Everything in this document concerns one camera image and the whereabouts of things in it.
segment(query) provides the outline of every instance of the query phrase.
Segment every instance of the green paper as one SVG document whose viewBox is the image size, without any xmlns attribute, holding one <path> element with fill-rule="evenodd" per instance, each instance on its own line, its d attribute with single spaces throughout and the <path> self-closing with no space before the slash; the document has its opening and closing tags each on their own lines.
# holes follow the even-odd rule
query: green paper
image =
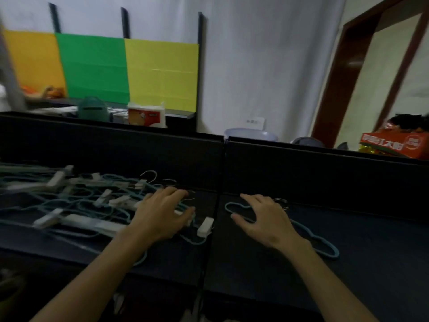
<svg viewBox="0 0 429 322">
<path fill-rule="evenodd" d="M 127 104 L 130 100 L 122 38 L 56 34 L 71 98 L 98 97 Z"/>
</svg>

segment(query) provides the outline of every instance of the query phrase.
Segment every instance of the forearm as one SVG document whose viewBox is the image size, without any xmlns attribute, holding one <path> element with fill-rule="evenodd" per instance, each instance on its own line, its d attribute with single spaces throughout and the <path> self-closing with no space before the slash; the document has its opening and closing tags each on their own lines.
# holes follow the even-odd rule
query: forearm
<svg viewBox="0 0 429 322">
<path fill-rule="evenodd" d="M 31 322 L 95 322 L 142 248 L 151 245 L 141 239 L 138 247 L 132 233 L 124 230 L 66 288 L 56 295 Z"/>
<path fill-rule="evenodd" d="M 306 242 L 288 259 L 303 279 L 326 322 L 375 322 L 377 319 L 356 298 Z"/>
</svg>

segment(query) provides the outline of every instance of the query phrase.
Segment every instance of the black metal bar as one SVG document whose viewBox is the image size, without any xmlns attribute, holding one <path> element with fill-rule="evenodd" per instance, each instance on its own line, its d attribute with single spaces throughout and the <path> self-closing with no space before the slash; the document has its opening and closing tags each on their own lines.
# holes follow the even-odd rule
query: black metal bar
<svg viewBox="0 0 429 322">
<path fill-rule="evenodd" d="M 50 3 L 49 10 L 51 10 L 51 18 L 52 24 L 54 25 L 54 31 L 61 33 L 60 21 L 58 20 L 57 6 L 53 3 Z"/>
<path fill-rule="evenodd" d="M 121 16 L 124 38 L 130 38 L 130 20 L 128 18 L 128 11 L 125 8 L 121 8 Z"/>
<path fill-rule="evenodd" d="M 196 83 L 196 111 L 200 107 L 200 78 L 201 78 L 201 64 L 202 64 L 202 37 L 204 31 L 204 15 L 198 12 L 198 78 Z"/>
</svg>

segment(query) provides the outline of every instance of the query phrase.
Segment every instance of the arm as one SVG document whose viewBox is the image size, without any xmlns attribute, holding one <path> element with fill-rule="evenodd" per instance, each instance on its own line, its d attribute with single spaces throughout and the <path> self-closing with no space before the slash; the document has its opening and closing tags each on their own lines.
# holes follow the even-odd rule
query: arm
<svg viewBox="0 0 429 322">
<path fill-rule="evenodd" d="M 154 242 L 171 238 L 190 219 L 195 208 L 181 216 L 174 213 L 185 195 L 185 190 L 171 187 L 148 194 L 130 225 L 31 322 L 98 321 L 116 287 L 142 253 Z"/>
<path fill-rule="evenodd" d="M 253 207 L 256 223 L 237 214 L 231 218 L 251 238 L 279 250 L 292 263 L 326 322 L 378 321 L 295 231 L 279 204 L 262 195 L 241 197 Z"/>
</svg>

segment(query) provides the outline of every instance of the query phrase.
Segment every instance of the red cardboard box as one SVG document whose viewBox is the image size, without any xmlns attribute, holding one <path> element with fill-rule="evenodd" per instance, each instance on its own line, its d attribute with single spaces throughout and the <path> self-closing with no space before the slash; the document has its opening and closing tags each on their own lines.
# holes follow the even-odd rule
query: red cardboard box
<svg viewBox="0 0 429 322">
<path fill-rule="evenodd" d="M 396 156 L 429 159 L 429 133 L 364 133 L 360 144 Z"/>
</svg>

